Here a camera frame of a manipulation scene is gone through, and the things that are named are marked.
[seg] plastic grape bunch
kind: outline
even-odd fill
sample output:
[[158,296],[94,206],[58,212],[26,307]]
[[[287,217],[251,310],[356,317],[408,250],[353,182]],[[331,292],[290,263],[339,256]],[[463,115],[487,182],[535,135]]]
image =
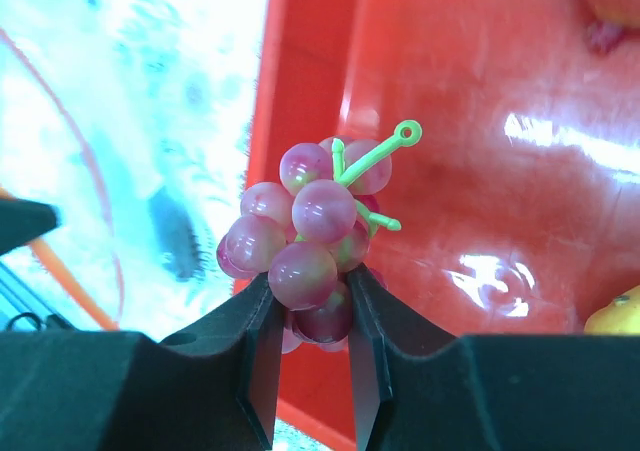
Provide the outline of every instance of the plastic grape bunch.
[[346,346],[353,304],[343,276],[364,261],[380,227],[401,229],[380,214],[374,194],[391,179],[391,153],[421,137],[408,120],[382,143],[348,136],[300,143],[282,156],[281,183],[258,183],[243,195],[218,265],[236,279],[268,272],[274,297],[288,309],[283,353],[303,341],[327,352]]
[[587,46],[606,54],[625,36],[640,29],[640,0],[585,0],[597,21],[587,29]]

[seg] red wire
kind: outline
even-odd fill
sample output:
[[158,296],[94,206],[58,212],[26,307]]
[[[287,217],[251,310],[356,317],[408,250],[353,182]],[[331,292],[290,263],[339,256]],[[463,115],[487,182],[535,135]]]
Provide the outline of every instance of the red wire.
[[[89,173],[91,174],[91,178],[93,180],[93,185],[96,190],[96,194],[98,195],[98,200],[100,201],[100,207],[102,208],[102,218],[107,225],[109,230],[109,234],[112,238],[115,237],[115,231],[113,226],[113,216],[111,213],[111,202],[109,200],[109,194],[107,192],[107,187],[104,182],[104,178],[102,177],[102,173],[100,172],[100,167],[96,161],[96,157],[91,149],[91,146],[85,139],[80,131],[80,127],[75,122],[75,120],[71,117],[67,109],[62,104],[62,101],[55,94],[53,89],[47,84],[42,75],[38,72],[35,66],[29,61],[29,58],[22,52],[22,50],[17,46],[17,44],[7,35],[5,30],[0,27],[0,39],[3,39],[7,46],[11,49],[16,58],[27,68],[29,73],[36,79],[36,81],[40,84],[42,89],[47,93],[47,95],[51,98],[56,108],[58,108],[58,112],[62,115],[63,119],[66,121],[69,129],[73,133],[74,137],[80,144],[80,149],[82,153],[82,157],[89,169]],[[124,299],[125,299],[125,285],[124,285],[124,275],[122,273],[122,266],[120,265],[120,259],[114,250],[111,251],[111,258],[113,261],[113,267],[116,271],[116,281],[118,285],[118,294],[119,300],[118,303],[118,311],[115,317],[115,321],[119,322],[122,318],[122,312],[124,309]]]

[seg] grape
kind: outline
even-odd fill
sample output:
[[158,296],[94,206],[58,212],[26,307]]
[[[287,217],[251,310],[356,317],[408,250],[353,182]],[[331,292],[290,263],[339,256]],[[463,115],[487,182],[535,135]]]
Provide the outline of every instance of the grape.
[[338,353],[343,349],[346,349],[347,344],[349,344],[349,337],[342,338],[337,343],[318,344],[318,347],[327,353]]
[[333,154],[331,146],[333,146],[333,139],[334,138],[339,138],[340,141],[342,141],[345,146],[347,146],[348,144],[351,144],[351,143],[353,143],[355,141],[355,139],[350,138],[349,136],[330,136],[328,138],[325,138],[322,141],[320,141],[320,147],[322,149],[324,149],[329,154]]
[[240,201],[242,215],[255,214],[273,219],[282,228],[291,224],[293,197],[280,184],[258,183],[247,189]]
[[[374,139],[359,139],[358,141],[354,141],[344,150],[345,166],[348,168],[378,144]],[[387,156],[356,179],[351,186],[349,186],[349,191],[358,195],[375,194],[382,190],[382,188],[389,183],[390,179],[391,157]]]
[[302,344],[302,340],[296,336],[290,329],[282,330],[282,354],[288,354],[298,349]]
[[291,223],[287,226],[287,229],[284,230],[284,235],[287,238],[287,243],[293,243],[298,237],[298,231],[296,231],[296,227]]
[[250,279],[253,278],[257,273],[252,271],[243,271],[242,269],[236,268],[229,257],[227,256],[227,236],[225,235],[220,244],[218,244],[218,249],[216,249],[216,258],[218,258],[218,266],[220,266],[220,270],[226,274],[227,276],[235,279]]
[[376,199],[375,196],[371,194],[365,194],[362,196],[360,195],[354,196],[354,198],[356,198],[358,201],[364,204],[367,207],[367,209],[372,213],[380,212],[380,205],[378,204],[378,200]]
[[353,302],[351,291],[341,281],[319,307],[296,311],[293,319],[303,336],[315,343],[336,343],[346,337],[353,324]]
[[291,310],[319,306],[338,281],[336,263],[321,244],[300,241],[287,245],[269,269],[275,298]]
[[347,273],[355,269],[369,252],[369,233],[356,221],[349,234],[328,249],[336,261],[338,272]]
[[380,286],[385,289],[387,288],[387,282],[384,280],[384,276],[382,276],[382,273],[380,271],[374,268],[369,268],[369,272],[373,274],[373,277],[376,278],[376,280],[380,283]]
[[247,214],[227,234],[229,261],[238,269],[263,273],[286,245],[284,231],[273,219]]
[[307,241],[335,243],[356,222],[358,211],[351,193],[335,181],[319,179],[298,193],[293,201],[293,224]]
[[280,181],[293,196],[316,179],[333,178],[333,161],[324,149],[313,143],[296,144],[280,161]]

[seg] red surface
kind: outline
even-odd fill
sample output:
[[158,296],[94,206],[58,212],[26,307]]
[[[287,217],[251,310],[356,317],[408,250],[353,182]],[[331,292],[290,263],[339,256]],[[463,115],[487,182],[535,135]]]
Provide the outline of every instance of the red surface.
[[[272,0],[249,180],[295,143],[416,119],[379,195],[403,230],[367,263],[457,334],[575,332],[640,283],[640,42],[594,56],[592,20],[582,0]],[[285,356],[280,399],[352,445],[344,353]]]

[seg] red fruit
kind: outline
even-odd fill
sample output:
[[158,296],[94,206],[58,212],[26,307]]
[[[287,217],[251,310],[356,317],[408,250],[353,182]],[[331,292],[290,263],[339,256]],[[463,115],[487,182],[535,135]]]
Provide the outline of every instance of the red fruit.
[[607,52],[623,37],[625,29],[640,28],[640,0],[585,0],[599,22],[587,30],[587,44]]

